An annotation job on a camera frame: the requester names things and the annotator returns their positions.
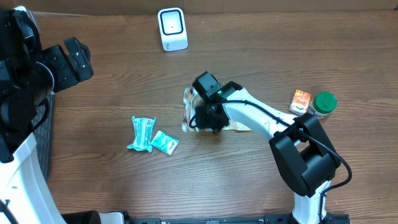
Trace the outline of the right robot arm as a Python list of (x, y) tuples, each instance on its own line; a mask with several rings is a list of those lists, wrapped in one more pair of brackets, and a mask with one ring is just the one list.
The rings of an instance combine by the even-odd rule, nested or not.
[(263, 223), (349, 223), (347, 215), (325, 209), (325, 196), (342, 158), (316, 117), (275, 110), (241, 85), (223, 85), (209, 72), (192, 86), (204, 104), (196, 108), (190, 127), (217, 133), (237, 121), (268, 141), (280, 176), (294, 192), (294, 208), (290, 214), (265, 215)]

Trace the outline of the orange tissue pack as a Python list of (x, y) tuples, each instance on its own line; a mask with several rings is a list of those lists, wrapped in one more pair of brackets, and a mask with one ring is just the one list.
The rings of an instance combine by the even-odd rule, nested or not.
[(305, 114), (307, 112), (310, 103), (310, 98), (311, 94), (302, 90), (296, 90), (292, 97), (292, 101), (289, 106), (289, 111), (297, 115)]

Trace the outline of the brown snack pouch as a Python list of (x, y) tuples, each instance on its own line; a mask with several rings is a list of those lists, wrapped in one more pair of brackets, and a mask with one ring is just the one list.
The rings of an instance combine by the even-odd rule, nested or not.
[[(190, 128), (189, 122), (195, 115), (195, 108), (204, 105), (204, 101), (199, 96), (197, 91), (193, 87), (188, 87), (184, 91), (183, 105), (185, 107), (184, 117), (182, 121), (182, 131), (184, 133), (200, 133), (200, 132), (211, 132), (211, 129), (200, 129)], [(229, 125), (222, 128), (223, 131), (251, 131), (251, 129), (239, 122), (229, 120)]]

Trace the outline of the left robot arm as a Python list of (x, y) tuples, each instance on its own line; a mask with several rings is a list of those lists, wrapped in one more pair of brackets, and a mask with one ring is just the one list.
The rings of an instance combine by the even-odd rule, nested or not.
[(127, 223), (125, 212), (62, 214), (40, 169), (34, 122), (49, 97), (90, 79), (90, 50), (72, 37), (44, 49), (34, 14), (1, 11), (1, 222)]

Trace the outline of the teal snack bar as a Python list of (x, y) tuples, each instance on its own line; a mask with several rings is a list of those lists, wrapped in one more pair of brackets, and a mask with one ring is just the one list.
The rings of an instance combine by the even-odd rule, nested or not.
[(134, 128), (134, 140), (127, 146), (128, 149), (136, 151), (152, 152), (151, 144), (152, 134), (157, 118), (137, 118), (132, 116), (132, 125)]

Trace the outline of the teal tissue pack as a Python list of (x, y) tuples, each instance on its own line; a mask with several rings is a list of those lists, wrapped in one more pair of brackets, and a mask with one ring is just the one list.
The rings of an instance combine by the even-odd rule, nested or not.
[(157, 131), (151, 144), (163, 153), (171, 156), (179, 145), (179, 141), (162, 131)]

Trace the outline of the green capped bottle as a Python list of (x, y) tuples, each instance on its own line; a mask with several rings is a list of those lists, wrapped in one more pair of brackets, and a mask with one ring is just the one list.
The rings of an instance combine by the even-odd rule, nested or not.
[(337, 99), (334, 94), (324, 91), (319, 93), (310, 102), (307, 112), (318, 119), (323, 119), (329, 115), (337, 106)]

